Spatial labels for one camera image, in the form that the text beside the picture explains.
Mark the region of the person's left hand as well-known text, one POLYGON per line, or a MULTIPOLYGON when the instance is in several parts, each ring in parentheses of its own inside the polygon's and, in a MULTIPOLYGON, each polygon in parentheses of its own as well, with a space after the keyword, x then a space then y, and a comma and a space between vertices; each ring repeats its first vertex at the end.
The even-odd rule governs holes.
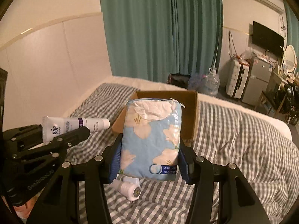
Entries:
POLYGON ((14 210, 16 211, 16 214, 21 219, 27 219, 37 201, 38 197, 34 196, 29 201, 27 201, 22 206, 13 206, 14 210))

